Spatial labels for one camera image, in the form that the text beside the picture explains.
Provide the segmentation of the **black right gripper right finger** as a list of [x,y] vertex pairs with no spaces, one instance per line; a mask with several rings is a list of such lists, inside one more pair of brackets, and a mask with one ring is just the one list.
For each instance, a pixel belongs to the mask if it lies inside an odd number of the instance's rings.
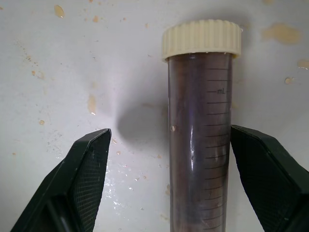
[[260,131],[233,125],[230,141],[264,232],[309,232],[309,171],[276,138]]

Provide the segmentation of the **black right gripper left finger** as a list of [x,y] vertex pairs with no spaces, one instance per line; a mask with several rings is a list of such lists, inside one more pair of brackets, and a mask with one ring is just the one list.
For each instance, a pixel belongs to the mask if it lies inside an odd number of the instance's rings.
[[10,232],[93,232],[111,137],[110,129],[102,129],[75,141]]

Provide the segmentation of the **dark test tube cream cap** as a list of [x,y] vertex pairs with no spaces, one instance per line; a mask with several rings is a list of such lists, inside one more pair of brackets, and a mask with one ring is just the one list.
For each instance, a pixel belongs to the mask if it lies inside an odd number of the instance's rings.
[[225,232],[233,60],[241,28],[199,20],[162,38],[168,65],[170,232]]

